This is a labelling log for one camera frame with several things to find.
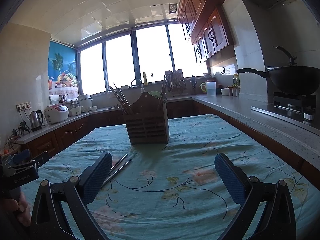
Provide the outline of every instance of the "speckled gray countertop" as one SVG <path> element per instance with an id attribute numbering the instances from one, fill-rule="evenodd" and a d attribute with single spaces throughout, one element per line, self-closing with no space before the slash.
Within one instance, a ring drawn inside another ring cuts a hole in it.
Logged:
<path id="1" fill-rule="evenodd" d="M 320 136 L 281 119 L 251 110 L 251 106 L 263 105 L 262 102 L 221 95 L 216 97 L 209 97 L 207 95 L 188 95 L 183 97 L 168 98 L 167 102 L 170 103 L 191 99 L 225 113 L 246 124 L 247 126 L 261 132 L 262 134 L 265 134 L 266 136 L 286 146 L 288 149 L 292 150 L 320 170 Z M 17 140 L 16 143 L 28 143 L 59 127 L 91 114 L 99 114 L 115 110 L 117 109 L 114 107 L 106 107 L 98 109 L 94 112 L 72 116 L 61 123 L 47 125 L 41 130 L 26 134 Z"/>

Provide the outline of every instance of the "yellow pitcher handle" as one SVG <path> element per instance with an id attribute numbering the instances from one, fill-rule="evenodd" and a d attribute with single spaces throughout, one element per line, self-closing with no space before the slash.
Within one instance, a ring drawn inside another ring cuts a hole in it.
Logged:
<path id="1" fill-rule="evenodd" d="M 203 82 L 201 85 L 200 85 L 200 88 L 203 92 L 207 92 L 207 90 L 205 89 L 205 82 Z"/>

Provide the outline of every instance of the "human hand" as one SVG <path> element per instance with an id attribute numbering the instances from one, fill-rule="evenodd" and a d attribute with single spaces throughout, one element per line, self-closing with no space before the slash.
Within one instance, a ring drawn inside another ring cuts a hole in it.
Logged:
<path id="1" fill-rule="evenodd" d="M 7 212 L 19 210 L 21 213 L 17 215 L 18 221 L 25 227 L 29 227 L 31 223 L 30 206 L 23 192 L 20 193 L 19 202 L 14 199 L 1 198 L 0 204 Z"/>

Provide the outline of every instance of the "tropical wall mural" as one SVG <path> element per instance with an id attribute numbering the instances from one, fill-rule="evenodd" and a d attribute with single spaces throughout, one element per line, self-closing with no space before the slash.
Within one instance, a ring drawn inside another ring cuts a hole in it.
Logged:
<path id="1" fill-rule="evenodd" d="M 50 41 L 48 79 L 49 95 L 78 97 L 75 49 Z"/>

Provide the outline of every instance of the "black frying pan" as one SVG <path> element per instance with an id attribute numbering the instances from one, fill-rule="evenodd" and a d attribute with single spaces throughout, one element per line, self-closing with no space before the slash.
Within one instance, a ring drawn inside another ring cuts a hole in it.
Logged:
<path id="1" fill-rule="evenodd" d="M 270 78 L 274 85 L 286 94 L 310 95 L 320 85 L 320 69 L 315 67 L 296 66 L 296 57 L 290 55 L 284 48 L 275 47 L 283 51 L 290 59 L 290 65 L 276 67 L 267 72 L 258 71 L 253 68 L 238 69 L 238 73 L 254 73 L 263 78 Z"/>

